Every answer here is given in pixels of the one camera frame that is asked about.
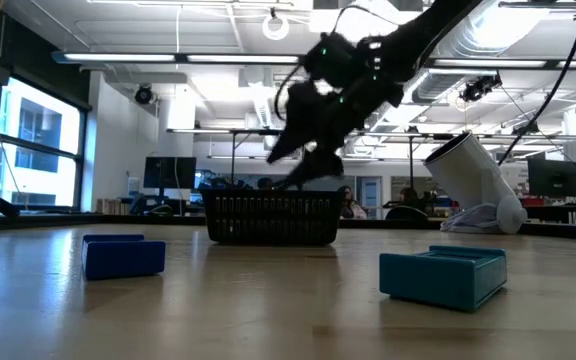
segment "door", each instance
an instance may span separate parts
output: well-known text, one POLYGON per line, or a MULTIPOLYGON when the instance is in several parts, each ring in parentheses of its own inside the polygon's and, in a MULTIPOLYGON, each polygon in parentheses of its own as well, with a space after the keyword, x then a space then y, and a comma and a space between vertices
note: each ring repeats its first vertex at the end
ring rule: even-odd
POLYGON ((366 209, 368 219, 381 220, 381 177, 357 178, 359 205, 366 209))

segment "white cylinder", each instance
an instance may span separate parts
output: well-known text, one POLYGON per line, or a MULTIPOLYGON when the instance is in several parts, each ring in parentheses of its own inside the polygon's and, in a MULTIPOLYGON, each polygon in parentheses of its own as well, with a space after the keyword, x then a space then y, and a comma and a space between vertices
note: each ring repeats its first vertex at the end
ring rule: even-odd
POLYGON ((526 212, 499 167, 471 133, 461 134, 435 150, 424 163, 451 199, 468 209, 480 204, 497 206, 499 227, 516 233, 526 212))

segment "teal box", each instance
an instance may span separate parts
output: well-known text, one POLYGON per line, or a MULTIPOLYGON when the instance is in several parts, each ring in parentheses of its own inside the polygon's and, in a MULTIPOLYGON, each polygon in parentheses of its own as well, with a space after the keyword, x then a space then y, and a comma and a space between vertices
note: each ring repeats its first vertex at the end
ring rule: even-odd
POLYGON ((393 298, 474 312, 506 283, 506 251, 431 246, 379 256, 379 291, 393 298))

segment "security camera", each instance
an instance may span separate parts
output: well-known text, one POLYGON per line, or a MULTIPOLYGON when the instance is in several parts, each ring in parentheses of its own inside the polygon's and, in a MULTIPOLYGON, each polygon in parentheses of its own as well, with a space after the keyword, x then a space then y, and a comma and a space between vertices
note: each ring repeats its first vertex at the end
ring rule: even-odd
POLYGON ((141 84, 135 93, 135 101, 141 105, 154 104, 157 101, 157 94, 152 91, 152 84, 141 84))

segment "ceiling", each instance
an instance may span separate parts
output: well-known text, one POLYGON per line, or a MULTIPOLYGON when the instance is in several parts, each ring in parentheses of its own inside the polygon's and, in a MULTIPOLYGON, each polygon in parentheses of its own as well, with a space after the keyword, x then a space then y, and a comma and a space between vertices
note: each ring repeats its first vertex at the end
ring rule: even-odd
MULTIPOLYGON (((300 1, 300 4, 312 8, 312 2, 308 0, 300 1)), ((225 9, 184 9, 177 14, 174 7, 98 4, 86 0, 15 0, 6 3, 5 11, 64 51, 304 54, 319 39, 317 33, 309 31, 307 24, 311 12, 307 10, 289 13, 295 20, 290 21, 288 35, 278 41, 268 39, 262 32, 266 10, 233 9, 232 22, 225 9)), ((575 33, 576 21, 572 20, 572 15, 551 15, 508 48, 502 57, 563 59, 575 33)), ((204 98, 198 120, 210 122, 213 119, 243 119, 245 113, 254 112, 253 102, 238 86, 240 68, 117 65, 106 70, 109 77, 117 73, 183 72, 204 98)), ((289 67, 273 69, 275 73, 289 71, 289 67)), ((557 76, 556 71, 501 72, 504 87, 525 111, 541 105, 557 76)), ((128 93, 136 85, 124 81, 122 86, 128 93)), ((163 94, 171 93, 172 88, 166 84, 155 87, 163 94)), ((561 110, 574 105, 576 71, 568 73, 560 89, 558 100, 553 101, 540 121, 545 132, 556 131, 562 120, 561 110)), ((430 107, 424 115, 428 118, 426 126, 450 123, 454 124, 453 129, 458 129, 465 124, 468 128, 477 124, 492 126, 520 114, 504 92, 495 91, 467 111, 449 103, 430 107)))

